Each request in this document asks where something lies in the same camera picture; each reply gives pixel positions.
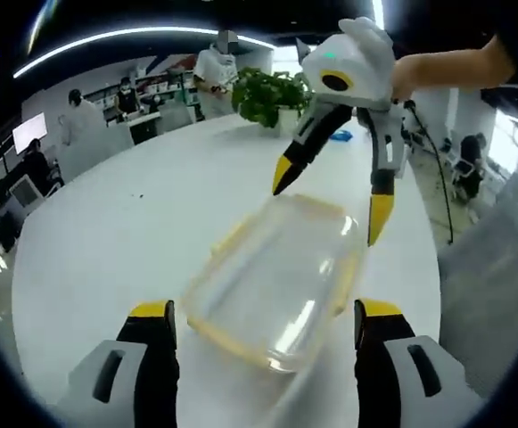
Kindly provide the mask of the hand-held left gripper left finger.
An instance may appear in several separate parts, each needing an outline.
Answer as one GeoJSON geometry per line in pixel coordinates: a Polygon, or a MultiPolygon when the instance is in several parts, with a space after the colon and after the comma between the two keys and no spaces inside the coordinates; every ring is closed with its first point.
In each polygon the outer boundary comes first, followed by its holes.
{"type": "Polygon", "coordinates": [[[57,414],[66,427],[176,427],[178,380],[174,301],[142,303],[70,372],[57,414]]]}

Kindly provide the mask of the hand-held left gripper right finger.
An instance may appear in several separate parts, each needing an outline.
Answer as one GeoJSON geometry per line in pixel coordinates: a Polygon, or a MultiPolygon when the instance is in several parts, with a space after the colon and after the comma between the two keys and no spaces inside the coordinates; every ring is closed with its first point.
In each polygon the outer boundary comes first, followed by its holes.
{"type": "Polygon", "coordinates": [[[461,363],[396,305],[358,299],[354,315],[360,427],[463,427],[478,413],[461,363]]]}

